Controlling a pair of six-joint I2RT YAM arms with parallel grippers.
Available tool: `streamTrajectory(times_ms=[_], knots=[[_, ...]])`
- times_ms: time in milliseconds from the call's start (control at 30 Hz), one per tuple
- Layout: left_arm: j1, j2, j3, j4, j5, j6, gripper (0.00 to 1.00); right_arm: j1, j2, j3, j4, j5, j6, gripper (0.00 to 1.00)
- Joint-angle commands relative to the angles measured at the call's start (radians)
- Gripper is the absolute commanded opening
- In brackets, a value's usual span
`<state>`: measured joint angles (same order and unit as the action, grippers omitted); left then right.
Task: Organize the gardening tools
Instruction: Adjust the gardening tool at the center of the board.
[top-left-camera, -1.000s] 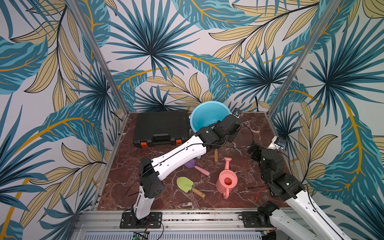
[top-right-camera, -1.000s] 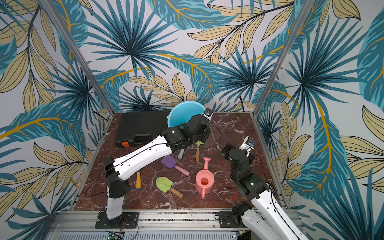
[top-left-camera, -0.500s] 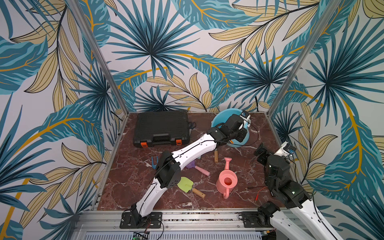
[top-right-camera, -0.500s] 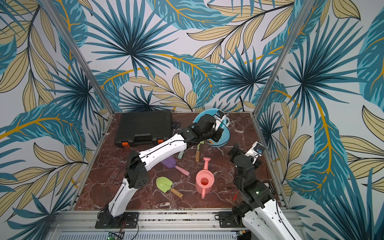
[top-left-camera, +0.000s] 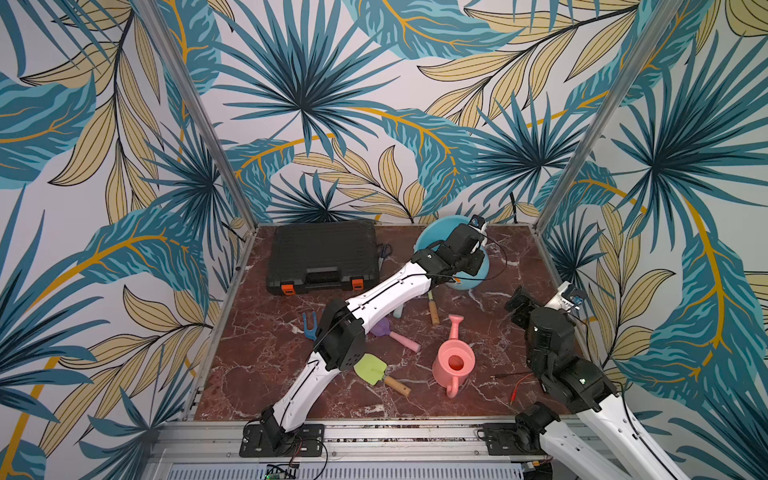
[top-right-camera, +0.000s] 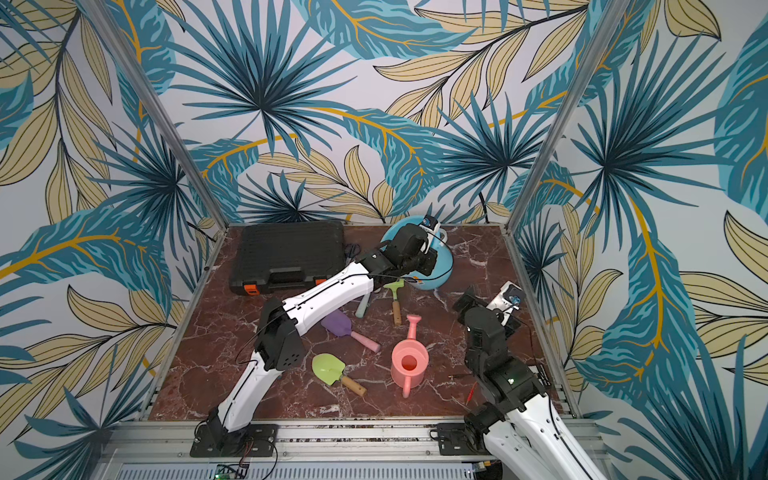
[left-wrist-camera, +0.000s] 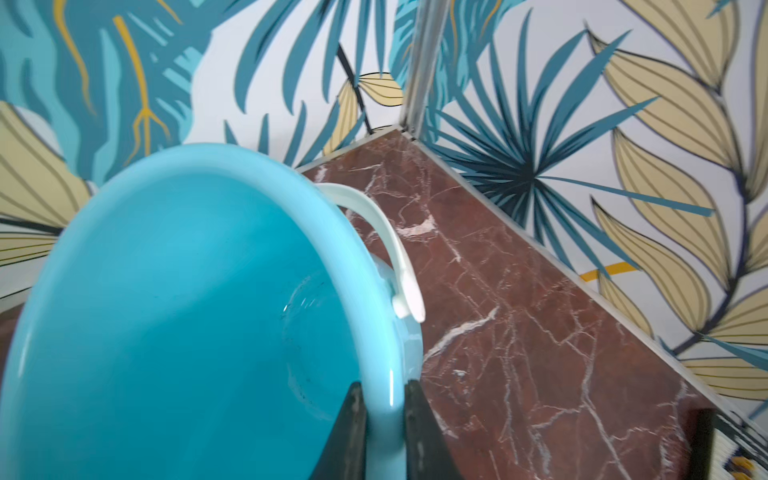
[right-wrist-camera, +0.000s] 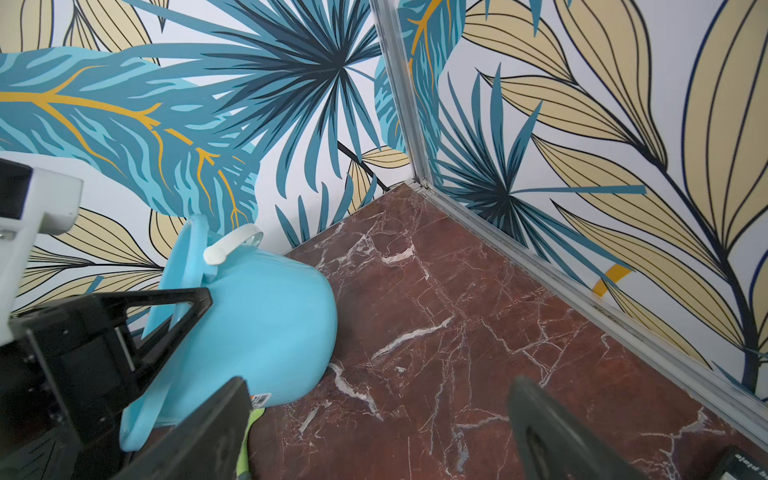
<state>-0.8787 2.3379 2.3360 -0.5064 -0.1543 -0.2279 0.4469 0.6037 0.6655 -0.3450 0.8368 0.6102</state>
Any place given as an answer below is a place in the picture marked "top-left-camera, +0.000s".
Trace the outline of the light blue plastic bucket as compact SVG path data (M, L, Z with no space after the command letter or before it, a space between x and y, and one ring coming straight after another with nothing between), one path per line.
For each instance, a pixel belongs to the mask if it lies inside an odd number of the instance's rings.
M411 261L425 270L434 286L447 283L455 290L471 290L489 274L486 243L482 216L448 216L420 234Z

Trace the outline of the green toy rake wooden handle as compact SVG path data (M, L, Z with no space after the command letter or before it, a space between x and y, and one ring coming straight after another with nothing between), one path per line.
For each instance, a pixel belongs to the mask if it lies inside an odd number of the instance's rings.
M437 304L435 302L433 293L429 291L427 293L427 297L428 297L428 306L429 306L431 322L433 325L437 326L440 324L440 317L439 317L439 312L438 312Z

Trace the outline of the pink toy watering can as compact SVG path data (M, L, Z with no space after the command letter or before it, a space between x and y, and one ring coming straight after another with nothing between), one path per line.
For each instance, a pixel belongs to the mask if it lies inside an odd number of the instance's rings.
M443 342L432 364L432 375L437 384L445 390L448 398L457 396L476 365L472 348L459 338L459 327L464 320L461 315L450 315L449 338Z

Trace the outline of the purple toy scoop pink handle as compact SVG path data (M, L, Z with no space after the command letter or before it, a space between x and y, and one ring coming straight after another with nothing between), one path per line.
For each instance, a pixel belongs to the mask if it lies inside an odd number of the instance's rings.
M389 337L399 344L401 344L403 347L415 352L419 353L421 350L421 345L397 332L394 332L391 329L391 322L388 317L384 317L381 320L379 320L371 329L370 333L373 334L375 337Z

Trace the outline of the green toy shovel wooden handle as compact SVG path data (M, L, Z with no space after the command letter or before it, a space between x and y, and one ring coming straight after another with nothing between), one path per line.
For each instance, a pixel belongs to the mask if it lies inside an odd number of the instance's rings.
M411 389L389 376L386 373L387 368L388 365L383 360L370 353L365 353L354 365L355 373L368 384L375 386L377 383L383 382L400 395L408 397Z

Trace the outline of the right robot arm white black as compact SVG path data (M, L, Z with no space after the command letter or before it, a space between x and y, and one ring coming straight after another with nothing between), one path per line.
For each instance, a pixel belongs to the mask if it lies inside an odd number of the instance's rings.
M683 479L684 471L629 408L622 391L592 361L575 351L577 313L587 295L562 283L546 303L517 288L505 308L525 333L526 364L542 390L604 442L609 460L586 444L546 405L537 402L515 418L515 445L542 452L582 479Z

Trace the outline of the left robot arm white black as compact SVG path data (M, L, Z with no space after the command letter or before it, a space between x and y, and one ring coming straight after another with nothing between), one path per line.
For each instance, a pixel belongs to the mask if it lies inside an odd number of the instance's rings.
M328 384L365 353L366 335L387 314L446 282L478 274L487 243L479 215L457 225L445 240L416 251L396 273L366 293L329 302L304 369L288 392L260 414L261 439L273 451L288 448Z

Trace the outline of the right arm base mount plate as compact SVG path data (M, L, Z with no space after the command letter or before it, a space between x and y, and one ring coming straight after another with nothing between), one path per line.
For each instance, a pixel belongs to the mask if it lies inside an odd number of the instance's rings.
M485 443L489 456L538 455L538 435L526 425L517 423L485 423L479 438Z

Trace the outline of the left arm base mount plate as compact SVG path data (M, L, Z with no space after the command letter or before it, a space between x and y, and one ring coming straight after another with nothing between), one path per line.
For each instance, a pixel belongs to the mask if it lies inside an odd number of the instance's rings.
M323 454L324 424L304 424L290 433L270 433L261 423L243 428L239 456L242 458L318 458Z

